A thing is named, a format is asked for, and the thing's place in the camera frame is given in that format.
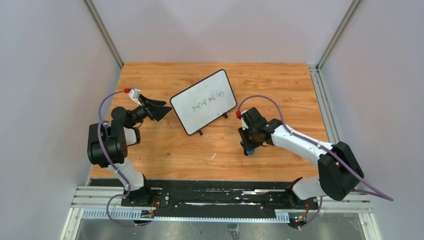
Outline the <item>blue and black eraser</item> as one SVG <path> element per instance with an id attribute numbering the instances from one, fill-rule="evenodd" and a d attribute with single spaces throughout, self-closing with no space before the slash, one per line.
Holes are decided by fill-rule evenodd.
<path id="1" fill-rule="evenodd" d="M 252 155 L 253 154 L 252 149 L 256 146 L 256 142 L 250 141 L 250 140 L 243 140 L 243 141 L 245 143 L 246 150 L 247 150 L 247 153 L 248 153 L 248 155 L 245 155 L 245 156 Z"/>

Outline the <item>white whiteboard with black frame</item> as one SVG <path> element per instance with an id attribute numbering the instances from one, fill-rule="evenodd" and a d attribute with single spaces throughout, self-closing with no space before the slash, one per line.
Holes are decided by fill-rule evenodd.
<path id="1" fill-rule="evenodd" d="M 220 69 L 170 98 L 185 133 L 191 136 L 237 106 L 227 72 Z"/>

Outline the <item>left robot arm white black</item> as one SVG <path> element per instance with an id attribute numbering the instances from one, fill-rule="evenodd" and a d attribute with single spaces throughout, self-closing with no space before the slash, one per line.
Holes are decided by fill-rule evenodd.
<path id="1" fill-rule="evenodd" d="M 147 206 L 155 197 L 145 175 L 129 160 L 128 148 L 141 143 L 137 124 L 146 118 L 159 122 L 172 108 L 165 101 L 147 98 L 134 89 L 128 95 L 138 105 L 136 108 L 116 107 L 111 112 L 111 121 L 101 119 L 89 126 L 87 156 L 92 165 L 108 169 L 123 184 L 123 198 Z"/>

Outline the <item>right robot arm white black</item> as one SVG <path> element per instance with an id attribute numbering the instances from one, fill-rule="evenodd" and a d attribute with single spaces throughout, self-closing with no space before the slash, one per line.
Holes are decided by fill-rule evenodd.
<path id="1" fill-rule="evenodd" d="M 311 138 L 282 120 L 266 120 L 255 107 L 243 112 L 238 110 L 236 117 L 241 120 L 238 132 L 246 156 L 268 144 L 289 150 L 317 167 L 318 175 L 299 177 L 284 190 L 285 198 L 292 205 L 312 197 L 327 196 L 342 201 L 364 178 L 350 146 L 342 141 L 330 143 Z"/>

